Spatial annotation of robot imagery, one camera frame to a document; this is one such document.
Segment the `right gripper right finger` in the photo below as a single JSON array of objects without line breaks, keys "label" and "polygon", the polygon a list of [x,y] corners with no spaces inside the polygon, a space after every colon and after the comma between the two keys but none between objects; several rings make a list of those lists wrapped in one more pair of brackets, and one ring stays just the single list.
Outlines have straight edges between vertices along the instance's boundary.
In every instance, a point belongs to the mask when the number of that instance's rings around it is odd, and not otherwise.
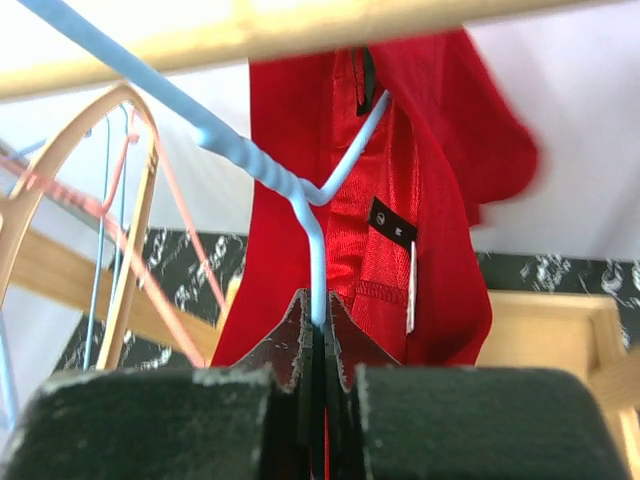
[{"label": "right gripper right finger", "polygon": [[333,479],[626,479],[630,357],[604,296],[494,292],[474,366],[402,367],[339,300],[326,335]]}]

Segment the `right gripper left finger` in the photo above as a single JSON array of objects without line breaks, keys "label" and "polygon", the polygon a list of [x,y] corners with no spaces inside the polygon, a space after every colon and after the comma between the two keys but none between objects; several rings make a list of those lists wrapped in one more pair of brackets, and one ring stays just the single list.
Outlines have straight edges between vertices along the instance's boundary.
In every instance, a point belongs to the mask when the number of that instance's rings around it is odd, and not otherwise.
[{"label": "right gripper left finger", "polygon": [[5,479],[308,479],[306,291],[230,368],[63,371],[29,401]]}]

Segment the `red dress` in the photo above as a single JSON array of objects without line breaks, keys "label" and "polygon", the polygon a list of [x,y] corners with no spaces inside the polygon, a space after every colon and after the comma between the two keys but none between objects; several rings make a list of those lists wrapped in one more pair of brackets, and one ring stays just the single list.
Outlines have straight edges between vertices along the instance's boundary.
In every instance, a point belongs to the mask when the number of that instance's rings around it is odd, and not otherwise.
[{"label": "red dress", "polygon": [[470,230],[532,181],[538,149],[464,30],[253,63],[251,136],[322,185],[383,92],[391,101],[315,214],[327,285],[407,365],[473,363],[492,311]]}]

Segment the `blue hanger of red dress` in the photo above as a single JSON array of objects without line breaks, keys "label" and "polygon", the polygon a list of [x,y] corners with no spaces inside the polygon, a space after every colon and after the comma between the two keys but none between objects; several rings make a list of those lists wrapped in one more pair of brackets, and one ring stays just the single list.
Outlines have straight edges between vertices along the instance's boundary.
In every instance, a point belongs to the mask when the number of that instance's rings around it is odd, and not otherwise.
[{"label": "blue hanger of red dress", "polygon": [[322,327],[327,309],[325,241],[311,207],[327,204],[342,186],[385,113],[391,100],[390,93],[381,95],[336,168],[318,188],[273,160],[249,139],[238,135],[210,110],[65,2],[24,1],[22,5],[189,122],[197,129],[199,146],[225,157],[290,202],[310,248],[311,321],[316,327]]}]

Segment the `pink wire hanger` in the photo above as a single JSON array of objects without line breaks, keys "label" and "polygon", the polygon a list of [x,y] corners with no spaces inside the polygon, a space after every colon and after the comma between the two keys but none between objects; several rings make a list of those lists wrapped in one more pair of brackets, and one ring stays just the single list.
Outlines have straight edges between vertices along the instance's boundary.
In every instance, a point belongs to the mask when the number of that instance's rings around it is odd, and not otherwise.
[{"label": "pink wire hanger", "polygon": [[[196,367],[212,359],[219,329],[179,309],[162,289],[158,273],[161,248],[150,244],[148,218],[156,184],[162,173],[177,185],[169,158],[150,113],[133,109],[120,157],[108,170],[110,182],[104,199],[98,199],[59,182],[55,175],[89,130],[104,122],[104,108],[86,108],[69,123],[49,147],[36,146],[41,156],[28,163],[7,155],[3,170],[17,183],[1,197],[1,289],[30,289],[65,306],[83,310],[105,324],[97,366],[112,369],[120,362],[125,332],[182,352]],[[133,217],[123,227],[113,214],[117,194],[123,192],[121,175],[130,148],[140,137],[148,140]],[[59,200],[97,220],[122,255],[119,267],[108,270],[102,260],[90,260],[32,228],[32,219],[45,198]]]}]

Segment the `light blue wire hanger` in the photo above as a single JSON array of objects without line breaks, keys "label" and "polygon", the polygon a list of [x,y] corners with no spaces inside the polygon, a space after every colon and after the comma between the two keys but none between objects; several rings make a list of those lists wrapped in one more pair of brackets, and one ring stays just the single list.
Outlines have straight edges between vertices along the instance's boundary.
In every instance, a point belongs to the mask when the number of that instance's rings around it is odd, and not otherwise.
[{"label": "light blue wire hanger", "polygon": [[[25,156],[42,148],[44,144],[45,140],[40,140],[21,150],[10,153],[8,158],[10,160],[23,161]],[[11,431],[17,420],[19,404],[4,317],[1,317],[1,393],[5,406],[4,423],[6,428]]]}]

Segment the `blue hanger of lemon skirt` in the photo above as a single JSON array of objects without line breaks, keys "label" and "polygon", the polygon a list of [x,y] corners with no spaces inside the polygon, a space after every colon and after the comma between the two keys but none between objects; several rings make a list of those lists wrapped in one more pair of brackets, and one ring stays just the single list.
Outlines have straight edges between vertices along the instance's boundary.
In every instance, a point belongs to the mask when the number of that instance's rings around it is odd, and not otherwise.
[{"label": "blue hanger of lemon skirt", "polygon": [[[128,135],[129,135],[129,113],[127,108],[123,105],[119,105],[120,111],[124,115],[124,152],[121,154],[121,158],[119,160],[118,165],[114,169],[114,173],[112,175],[112,183],[109,185],[110,190],[107,190],[107,174],[108,167],[110,165],[110,143],[111,143],[111,123],[109,119],[109,115],[105,116],[106,122],[106,160],[105,160],[105,176],[104,176],[104,185],[103,185],[103,203],[106,205],[106,209],[110,210],[111,204],[113,203],[113,199],[115,198],[115,194],[120,188],[121,177],[127,177],[127,167],[126,167],[126,158],[128,152]],[[99,286],[101,280],[101,271],[102,271],[102,258],[103,258],[103,250],[105,244],[105,236],[106,236],[106,221],[103,217],[99,218],[99,230],[98,230],[98,244],[97,244],[97,254],[98,254],[98,263],[96,264],[93,278],[93,285],[91,291],[91,299],[90,299],[90,308],[87,316],[87,335],[85,339],[85,351],[84,351],[84,359],[82,369],[84,371],[88,370],[91,366],[91,354],[92,354],[92,345],[93,345],[93,333],[94,327],[96,324],[96,310],[98,303],[98,293]]]}]

